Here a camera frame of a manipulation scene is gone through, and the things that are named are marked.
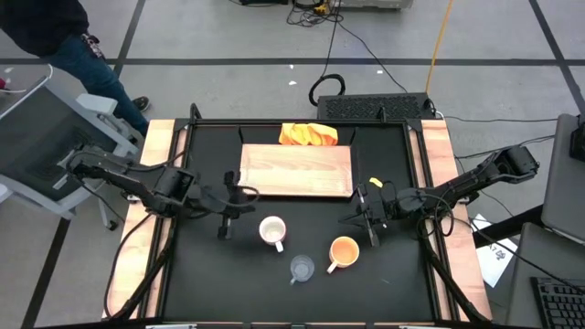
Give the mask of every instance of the sneaker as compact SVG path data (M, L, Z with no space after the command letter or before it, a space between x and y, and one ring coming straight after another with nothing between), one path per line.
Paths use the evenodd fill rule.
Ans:
M133 100L133 103L141 113L144 113L146 110L148 110L148 108L150 108L150 100L145 96Z

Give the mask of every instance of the person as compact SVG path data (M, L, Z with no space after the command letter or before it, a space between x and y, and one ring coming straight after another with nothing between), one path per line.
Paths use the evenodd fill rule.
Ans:
M146 136L142 112L150 101L128 97L89 26L79 0L0 0L0 28L20 48L79 79L88 93L117 100L114 115Z

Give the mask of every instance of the white mug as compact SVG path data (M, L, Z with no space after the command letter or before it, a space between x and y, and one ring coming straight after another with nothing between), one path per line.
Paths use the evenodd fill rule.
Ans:
M286 225L284 221L276 216L269 216L260 223L260 236L264 242L275 246L278 252L282 252L284 247L282 241L286 236Z

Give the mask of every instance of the white paper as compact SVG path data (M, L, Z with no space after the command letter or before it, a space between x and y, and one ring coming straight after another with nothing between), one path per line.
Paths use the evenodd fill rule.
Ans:
M473 223L479 229L487 228L492 225L491 223L484 221L485 218L482 215L477 214L476 218L480 220L474 220ZM516 249L518 248L518 246L510 239L503 239L498 242L508 247L513 252L516 252ZM479 259L479 266L482 269L484 281L494 288L504 273L505 267L508 266L513 257L514 255L511 254L510 251L497 244L478 249L477 258Z

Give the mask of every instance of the black jacket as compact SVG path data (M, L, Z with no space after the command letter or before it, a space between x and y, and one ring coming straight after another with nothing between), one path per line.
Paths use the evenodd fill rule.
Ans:
M0 0L0 28L27 53L53 55L70 35L88 30L79 0Z

